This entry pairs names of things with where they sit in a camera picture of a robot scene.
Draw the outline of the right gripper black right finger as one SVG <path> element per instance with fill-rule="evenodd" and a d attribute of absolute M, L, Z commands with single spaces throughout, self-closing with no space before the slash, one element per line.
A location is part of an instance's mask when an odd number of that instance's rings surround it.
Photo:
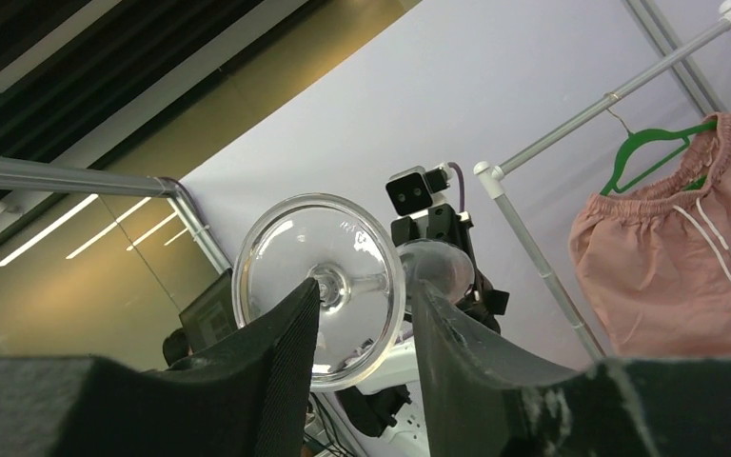
<path fill-rule="evenodd" d="M 434 456 L 731 456 L 731 358 L 610 357 L 573 370 L 431 285 L 411 299 Z"/>

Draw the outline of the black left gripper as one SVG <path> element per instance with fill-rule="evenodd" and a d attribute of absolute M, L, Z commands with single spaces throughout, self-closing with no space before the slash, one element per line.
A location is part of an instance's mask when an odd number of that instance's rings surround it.
<path fill-rule="evenodd" d="M 470 216 L 458 213 L 449 204 L 425 209 L 418 217 L 400 217 L 390 224 L 390 234 L 398 248 L 409 242 L 428 240 L 448 243 L 460 249 L 469 258 L 472 277 L 465 291 L 456 293 L 454 306 L 473 320 L 497 334 L 501 333 L 498 315 L 504 315 L 509 293 L 495 289 L 478 269 L 469 231 L 473 228 Z"/>

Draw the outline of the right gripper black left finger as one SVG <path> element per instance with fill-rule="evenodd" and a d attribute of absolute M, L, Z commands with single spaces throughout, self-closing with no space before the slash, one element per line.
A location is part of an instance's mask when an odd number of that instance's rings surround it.
<path fill-rule="evenodd" d="M 296 456 L 320 305 L 307 278 L 165 370 L 102 356 L 0 357 L 0 456 Z"/>

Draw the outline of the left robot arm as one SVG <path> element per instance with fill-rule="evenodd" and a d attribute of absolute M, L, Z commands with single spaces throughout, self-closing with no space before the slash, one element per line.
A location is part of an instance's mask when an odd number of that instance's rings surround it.
<path fill-rule="evenodd" d="M 319 283 L 321 323 L 311 385 L 335 393 L 350 423 L 366 436 L 390 439 L 398 417 L 411 426 L 407 448 L 416 456 L 427 449 L 417 444 L 418 421 L 412 415 L 408 384 L 418 379 L 411 333 L 401 333 L 411 319 L 406 279 L 419 268 L 417 257 L 431 248 L 452 245 L 473 259 L 466 212 L 440 204 L 404 216 L 390 231 L 356 204 L 330 194 L 312 194 L 313 229 L 322 245 L 313 251 L 308 274 Z M 343 314 L 367 315 L 385 297 L 385 320 L 376 338 L 366 337 L 347 353 L 340 351 Z"/>

